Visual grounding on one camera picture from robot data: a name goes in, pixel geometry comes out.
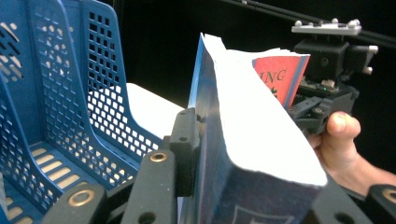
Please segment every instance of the red book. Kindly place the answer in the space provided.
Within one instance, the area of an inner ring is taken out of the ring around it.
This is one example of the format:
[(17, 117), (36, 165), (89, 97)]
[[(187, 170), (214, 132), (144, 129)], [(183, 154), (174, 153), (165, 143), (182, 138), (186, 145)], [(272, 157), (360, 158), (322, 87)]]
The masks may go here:
[(309, 55), (290, 53), (288, 56), (268, 56), (252, 61), (260, 79), (277, 100), (288, 108), (293, 102)]

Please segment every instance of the white surface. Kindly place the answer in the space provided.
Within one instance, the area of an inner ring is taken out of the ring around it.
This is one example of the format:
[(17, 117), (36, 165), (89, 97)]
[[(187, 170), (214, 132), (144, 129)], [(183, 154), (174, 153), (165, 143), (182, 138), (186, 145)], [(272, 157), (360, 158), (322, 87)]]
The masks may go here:
[(184, 108), (135, 84), (126, 86), (134, 120), (160, 138), (171, 135), (176, 115)]
[(327, 178), (314, 150), (257, 76), (251, 60), (224, 57), (227, 52), (218, 37), (206, 35), (204, 43), (215, 61), (221, 125), (231, 161), (245, 170), (324, 186)]

